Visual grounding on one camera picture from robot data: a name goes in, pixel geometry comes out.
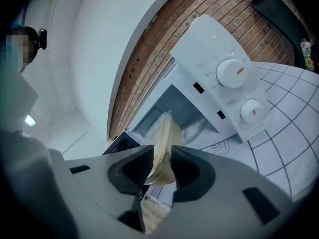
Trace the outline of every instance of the bottle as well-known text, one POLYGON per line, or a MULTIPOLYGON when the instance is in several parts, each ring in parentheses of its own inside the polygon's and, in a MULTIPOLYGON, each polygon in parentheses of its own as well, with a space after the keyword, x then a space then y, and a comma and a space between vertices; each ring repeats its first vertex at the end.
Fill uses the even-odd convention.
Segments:
POLYGON ((300 45, 301 45, 301 48, 303 50, 303 54, 305 57, 306 69, 313 72, 315 69, 315 65, 314 65, 314 62, 310 58, 311 44, 305 38, 303 38, 301 40, 300 45))

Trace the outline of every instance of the microwave control panel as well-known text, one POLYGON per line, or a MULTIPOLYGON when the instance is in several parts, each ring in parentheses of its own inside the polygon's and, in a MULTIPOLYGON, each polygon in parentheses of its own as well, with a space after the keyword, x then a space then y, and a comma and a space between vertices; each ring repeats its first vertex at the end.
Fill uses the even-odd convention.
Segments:
POLYGON ((195 19, 170 53, 220 105, 243 141, 268 126, 268 101, 251 60, 212 17, 195 19))

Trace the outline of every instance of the brick wall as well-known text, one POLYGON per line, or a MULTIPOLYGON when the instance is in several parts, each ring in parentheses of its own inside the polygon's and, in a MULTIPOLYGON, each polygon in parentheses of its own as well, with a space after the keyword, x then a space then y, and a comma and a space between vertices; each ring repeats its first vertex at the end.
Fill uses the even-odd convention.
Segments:
MULTIPOLYGON (((303 22, 292 0, 283 0, 303 22)), ((170 59, 169 51, 192 21, 208 14, 219 21, 253 61, 294 65, 291 44, 250 6, 252 0, 169 0, 139 39, 123 73, 110 126, 110 139, 130 122, 143 97, 170 59)))

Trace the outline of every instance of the white knob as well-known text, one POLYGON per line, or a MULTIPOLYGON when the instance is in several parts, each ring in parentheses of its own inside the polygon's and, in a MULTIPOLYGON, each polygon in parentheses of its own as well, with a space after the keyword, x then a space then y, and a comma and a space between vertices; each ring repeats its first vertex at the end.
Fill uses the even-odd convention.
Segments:
POLYGON ((219 83, 225 87, 237 89, 247 78, 248 70, 238 59, 226 59, 217 67, 216 76, 219 83))
POLYGON ((263 113, 264 107, 256 99, 247 100, 240 108, 240 116, 249 124, 259 122, 263 113))

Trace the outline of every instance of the white wall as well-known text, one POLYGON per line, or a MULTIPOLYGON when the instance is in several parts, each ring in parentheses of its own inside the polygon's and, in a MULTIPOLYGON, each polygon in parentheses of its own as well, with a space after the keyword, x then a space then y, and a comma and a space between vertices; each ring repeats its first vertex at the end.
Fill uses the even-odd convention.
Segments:
MULTIPOLYGON (((70 42, 82 0, 31 0, 25 26, 48 31, 47 49, 39 50, 23 77, 39 94, 32 116, 46 126, 77 110, 70 78, 70 42)), ((22 13, 17 17, 21 21, 22 13)))
POLYGON ((79 111, 49 127, 40 123, 33 127, 26 124, 23 131, 40 140, 47 148, 59 150, 65 160, 102 155, 111 144, 103 141, 79 111))
POLYGON ((70 78, 70 41, 82 0, 31 0, 25 26, 48 31, 47 49, 39 50, 22 76, 38 93, 31 116, 34 127, 24 131, 65 159, 97 156, 109 146, 78 111, 70 78))
POLYGON ((83 0, 71 44, 76 102, 108 138, 118 86, 142 32, 167 0, 83 0))

